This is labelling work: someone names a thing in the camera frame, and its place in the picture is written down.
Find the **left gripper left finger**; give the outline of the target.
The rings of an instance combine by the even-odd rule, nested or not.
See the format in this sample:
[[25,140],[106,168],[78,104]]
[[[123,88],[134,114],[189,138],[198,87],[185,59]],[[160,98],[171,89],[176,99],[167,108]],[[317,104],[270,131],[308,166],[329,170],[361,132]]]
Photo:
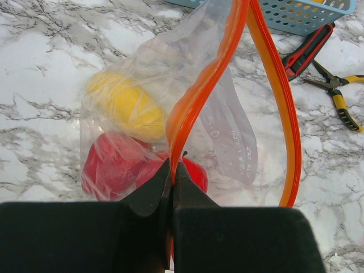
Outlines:
[[2,272],[164,272],[169,161],[121,201],[4,202]]

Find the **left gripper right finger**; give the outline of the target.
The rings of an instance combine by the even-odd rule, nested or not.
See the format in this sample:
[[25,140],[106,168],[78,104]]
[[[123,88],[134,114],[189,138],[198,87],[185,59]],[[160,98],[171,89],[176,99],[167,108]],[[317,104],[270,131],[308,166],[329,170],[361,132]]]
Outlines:
[[176,272],[324,272],[311,226],[298,210],[221,207],[179,164],[173,187]]

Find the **red bell pepper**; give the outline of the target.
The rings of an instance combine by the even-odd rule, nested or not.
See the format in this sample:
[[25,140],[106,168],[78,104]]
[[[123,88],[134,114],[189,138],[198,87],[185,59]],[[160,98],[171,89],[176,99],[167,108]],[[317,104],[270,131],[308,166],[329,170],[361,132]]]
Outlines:
[[151,154],[150,144],[124,133],[101,134],[84,164],[82,190],[99,201],[119,199],[135,183],[141,165]]

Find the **yellow lemon front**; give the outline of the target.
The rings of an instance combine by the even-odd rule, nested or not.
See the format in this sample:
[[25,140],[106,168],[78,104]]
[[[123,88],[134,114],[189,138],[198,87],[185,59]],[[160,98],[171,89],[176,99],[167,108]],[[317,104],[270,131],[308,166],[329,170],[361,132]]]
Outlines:
[[129,136],[150,143],[164,138],[166,114],[132,79],[101,71],[88,81],[86,93]]

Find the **clear zip top bag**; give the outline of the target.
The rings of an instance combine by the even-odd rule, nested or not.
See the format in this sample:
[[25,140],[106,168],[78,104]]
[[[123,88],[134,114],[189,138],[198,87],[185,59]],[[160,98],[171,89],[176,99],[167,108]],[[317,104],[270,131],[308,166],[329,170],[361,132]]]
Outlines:
[[[158,160],[157,152],[168,152],[165,161],[169,161],[171,181],[167,204],[171,246],[173,187],[177,167],[184,164],[183,155],[202,166],[208,185],[213,176],[221,176],[230,181],[235,192],[256,190],[254,181],[261,175],[259,146],[229,69],[245,29],[260,55],[278,107],[283,137],[269,141],[267,147],[278,146],[287,153],[286,179],[279,204],[292,207],[301,176],[299,125],[291,88],[258,1],[232,1],[225,23],[209,23],[204,16],[193,31],[160,34],[119,64],[102,70],[135,81],[166,114],[164,138],[145,142],[151,145],[152,154],[142,165]],[[107,117],[85,89],[80,115],[82,170],[92,144],[108,131],[129,136]]]

